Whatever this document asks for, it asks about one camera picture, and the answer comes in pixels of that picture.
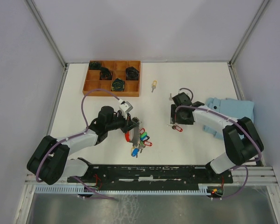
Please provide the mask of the green key tag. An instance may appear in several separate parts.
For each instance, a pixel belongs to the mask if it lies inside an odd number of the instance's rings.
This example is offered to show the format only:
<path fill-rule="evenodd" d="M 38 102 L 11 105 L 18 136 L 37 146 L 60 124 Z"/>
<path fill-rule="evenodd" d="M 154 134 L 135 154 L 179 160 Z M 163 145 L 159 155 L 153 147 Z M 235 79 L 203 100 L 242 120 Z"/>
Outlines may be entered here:
<path fill-rule="evenodd" d="M 140 138 L 142 139 L 142 138 L 145 138 L 147 136 L 147 132 L 144 132 L 141 136 L 140 136 Z"/>

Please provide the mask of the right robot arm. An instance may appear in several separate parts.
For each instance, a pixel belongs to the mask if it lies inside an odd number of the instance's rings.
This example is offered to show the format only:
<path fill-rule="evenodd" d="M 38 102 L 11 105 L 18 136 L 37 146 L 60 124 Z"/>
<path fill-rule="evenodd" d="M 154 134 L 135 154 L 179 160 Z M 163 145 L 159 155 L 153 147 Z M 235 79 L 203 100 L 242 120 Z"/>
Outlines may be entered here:
<path fill-rule="evenodd" d="M 192 102 L 185 93 L 172 97 L 171 126 L 182 131 L 178 125 L 199 123 L 210 127 L 223 136 L 225 152 L 206 164 L 205 178 L 216 182 L 228 169 L 237 168 L 262 157 L 264 145 L 251 119 L 233 118 L 210 109 L 204 103 Z"/>

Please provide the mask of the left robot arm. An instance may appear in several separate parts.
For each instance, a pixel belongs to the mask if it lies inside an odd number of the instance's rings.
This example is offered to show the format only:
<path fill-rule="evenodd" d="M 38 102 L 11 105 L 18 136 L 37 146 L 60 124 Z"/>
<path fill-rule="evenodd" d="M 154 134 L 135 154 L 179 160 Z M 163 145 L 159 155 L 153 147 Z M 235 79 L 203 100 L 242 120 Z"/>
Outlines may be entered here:
<path fill-rule="evenodd" d="M 121 130 L 123 133 L 139 126 L 139 119 L 128 113 L 125 117 L 110 106 L 103 106 L 85 130 L 62 139 L 50 135 L 43 137 L 27 163 L 27 170 L 33 173 L 37 182 L 48 185 L 56 183 L 62 177 L 77 176 L 83 182 L 94 177 L 90 163 L 83 158 L 68 157 L 84 148 L 92 147 L 104 141 L 109 131 Z"/>

